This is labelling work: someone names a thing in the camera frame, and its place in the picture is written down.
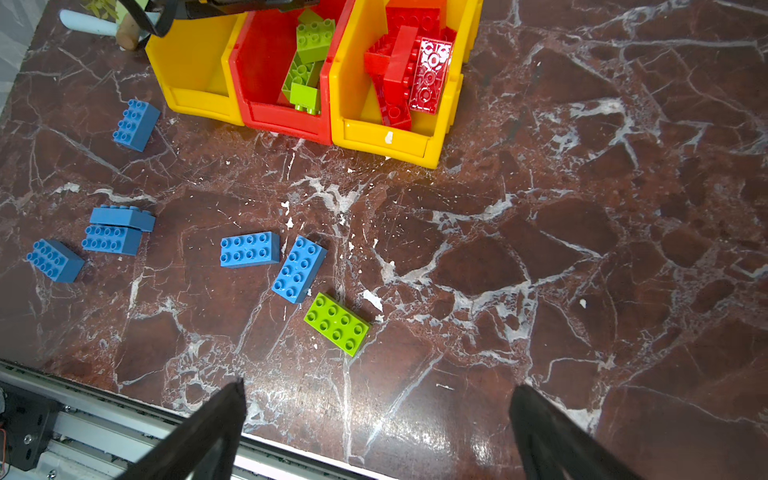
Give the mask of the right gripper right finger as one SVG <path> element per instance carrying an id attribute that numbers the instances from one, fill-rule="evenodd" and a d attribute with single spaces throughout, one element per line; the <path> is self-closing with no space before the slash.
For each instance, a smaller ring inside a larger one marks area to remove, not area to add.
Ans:
<path id="1" fill-rule="evenodd" d="M 509 417 L 528 479 L 639 477 L 529 385 L 515 388 Z"/>

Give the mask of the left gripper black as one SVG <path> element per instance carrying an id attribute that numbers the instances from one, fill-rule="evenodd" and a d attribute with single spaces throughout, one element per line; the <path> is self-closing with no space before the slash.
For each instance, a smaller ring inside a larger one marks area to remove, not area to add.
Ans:
<path id="1" fill-rule="evenodd" d="M 319 3 L 319 0 L 186 0 L 179 2 L 179 18 L 194 20 L 265 10 L 284 13 Z"/>

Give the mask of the small green brick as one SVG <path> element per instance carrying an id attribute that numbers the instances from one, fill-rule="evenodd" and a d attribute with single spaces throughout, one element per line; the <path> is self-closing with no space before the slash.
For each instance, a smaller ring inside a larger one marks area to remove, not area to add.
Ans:
<path id="1" fill-rule="evenodd" d="M 310 115 L 319 115 L 321 111 L 321 98 L 319 90 L 298 82 L 291 84 L 289 101 L 298 111 Z"/>

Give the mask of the red brick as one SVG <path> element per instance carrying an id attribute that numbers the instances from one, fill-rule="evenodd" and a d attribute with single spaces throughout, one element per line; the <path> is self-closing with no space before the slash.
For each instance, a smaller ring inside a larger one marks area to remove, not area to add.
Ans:
<path id="1" fill-rule="evenodd" d="M 390 57 L 383 53 L 368 50 L 364 53 L 365 71 L 371 77 L 376 93 L 382 124 L 401 130 L 410 131 L 412 127 L 410 111 L 407 104 L 400 100 L 392 102 L 392 97 L 385 93 L 384 77 L 388 69 Z"/>
<path id="2" fill-rule="evenodd" d="M 437 113 L 452 53 L 452 42 L 431 38 L 420 40 L 409 96 L 412 111 L 430 115 Z"/>
<path id="3" fill-rule="evenodd" d="M 446 0 L 392 0 L 385 7 L 387 29 L 415 27 L 419 35 L 438 37 L 446 26 Z"/>
<path id="4" fill-rule="evenodd" d="M 383 91 L 390 104 L 401 104 L 407 100 L 413 77 L 410 65 L 411 53 L 418 39 L 418 29 L 402 26 L 396 37 L 390 60 L 383 77 Z"/>

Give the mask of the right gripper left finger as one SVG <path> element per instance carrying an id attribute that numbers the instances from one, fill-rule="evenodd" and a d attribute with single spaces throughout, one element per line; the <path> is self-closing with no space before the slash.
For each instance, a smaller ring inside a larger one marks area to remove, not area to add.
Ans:
<path id="1" fill-rule="evenodd" d="M 246 416 L 244 380 L 224 386 L 120 476 L 122 479 L 229 479 Z"/>

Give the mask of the blue brick cluster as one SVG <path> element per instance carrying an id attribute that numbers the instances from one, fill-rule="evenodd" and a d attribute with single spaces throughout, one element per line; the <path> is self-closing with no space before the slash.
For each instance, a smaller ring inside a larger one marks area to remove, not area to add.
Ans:
<path id="1" fill-rule="evenodd" d="M 86 251 L 136 256 L 142 232 L 130 227 L 91 224 L 81 246 Z"/>

